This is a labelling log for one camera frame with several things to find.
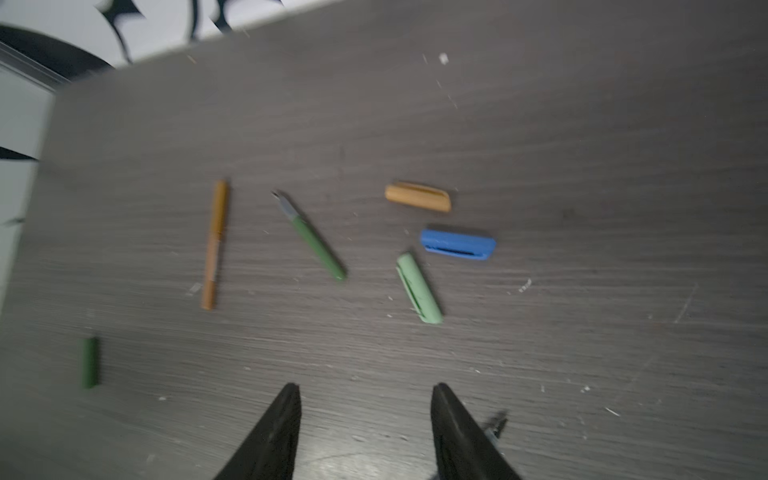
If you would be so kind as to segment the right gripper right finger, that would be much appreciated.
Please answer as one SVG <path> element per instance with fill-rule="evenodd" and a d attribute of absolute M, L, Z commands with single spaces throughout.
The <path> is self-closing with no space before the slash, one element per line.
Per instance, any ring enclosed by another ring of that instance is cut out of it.
<path fill-rule="evenodd" d="M 434 386 L 430 418 L 437 470 L 434 479 L 514 479 L 521 476 L 446 384 Z"/>

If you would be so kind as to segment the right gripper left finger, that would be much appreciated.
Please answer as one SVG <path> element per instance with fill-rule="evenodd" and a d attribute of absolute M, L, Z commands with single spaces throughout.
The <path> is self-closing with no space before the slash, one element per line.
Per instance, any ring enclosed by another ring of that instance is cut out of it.
<path fill-rule="evenodd" d="M 215 479 L 292 479 L 301 417 L 299 386 L 287 383 Z"/>

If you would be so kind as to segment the light green pen cap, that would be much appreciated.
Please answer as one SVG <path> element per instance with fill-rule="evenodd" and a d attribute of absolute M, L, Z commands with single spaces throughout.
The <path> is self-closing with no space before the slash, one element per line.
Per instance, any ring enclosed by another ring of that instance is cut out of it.
<path fill-rule="evenodd" d="M 396 270 L 421 321 L 427 324 L 442 324 L 440 307 L 410 252 L 405 252 L 397 258 Z"/>

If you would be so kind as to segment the brown pen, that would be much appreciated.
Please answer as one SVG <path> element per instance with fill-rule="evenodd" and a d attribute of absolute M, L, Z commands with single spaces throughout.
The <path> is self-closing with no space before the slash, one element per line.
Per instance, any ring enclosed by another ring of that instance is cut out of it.
<path fill-rule="evenodd" d="M 201 303 L 204 310 L 213 310 L 215 307 L 219 257 L 226 229 L 229 190 L 230 185 L 227 179 L 219 180 L 214 188 Z"/>

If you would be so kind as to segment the blue pen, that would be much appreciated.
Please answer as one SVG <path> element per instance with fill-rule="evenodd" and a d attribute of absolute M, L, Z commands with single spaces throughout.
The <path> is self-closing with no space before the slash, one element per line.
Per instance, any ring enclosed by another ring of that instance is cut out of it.
<path fill-rule="evenodd" d="M 502 433 L 507 425 L 508 417 L 507 411 L 502 410 L 498 412 L 493 418 L 491 418 L 484 426 L 484 433 L 492 441 L 497 441 L 501 438 Z"/>

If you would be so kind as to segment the blue pen cap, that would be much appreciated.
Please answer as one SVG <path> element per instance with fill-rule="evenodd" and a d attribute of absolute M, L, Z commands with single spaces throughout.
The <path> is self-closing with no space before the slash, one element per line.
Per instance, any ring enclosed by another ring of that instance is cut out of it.
<path fill-rule="evenodd" d="M 490 237 L 432 229 L 421 232 L 420 243 L 430 253 L 480 261 L 488 260 L 496 248 Z"/>

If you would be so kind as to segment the dark green pen cap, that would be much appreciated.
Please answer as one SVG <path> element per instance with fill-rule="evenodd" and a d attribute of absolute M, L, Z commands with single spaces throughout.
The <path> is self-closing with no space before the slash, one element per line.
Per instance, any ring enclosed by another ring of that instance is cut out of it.
<path fill-rule="evenodd" d="M 91 336 L 83 341 L 82 386 L 85 389 L 96 387 L 100 382 L 100 339 Z"/>

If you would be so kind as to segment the dark green pen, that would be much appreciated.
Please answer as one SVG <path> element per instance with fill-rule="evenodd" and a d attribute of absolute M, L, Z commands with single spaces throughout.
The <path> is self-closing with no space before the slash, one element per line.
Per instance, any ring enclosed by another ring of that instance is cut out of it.
<path fill-rule="evenodd" d="M 344 267 L 312 225 L 294 206 L 289 197 L 280 191 L 272 191 L 272 196 L 277 200 L 279 208 L 290 221 L 298 235 L 328 270 L 330 275 L 337 281 L 344 281 L 346 279 Z"/>

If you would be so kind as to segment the tan pen cap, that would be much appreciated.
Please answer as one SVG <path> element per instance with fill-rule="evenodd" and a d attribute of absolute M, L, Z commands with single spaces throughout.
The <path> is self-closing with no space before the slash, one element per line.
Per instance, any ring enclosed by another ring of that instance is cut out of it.
<path fill-rule="evenodd" d="M 402 205 L 442 213 L 452 211 L 450 195 L 446 191 L 426 185 L 395 182 L 385 187 L 384 195 L 388 201 Z"/>

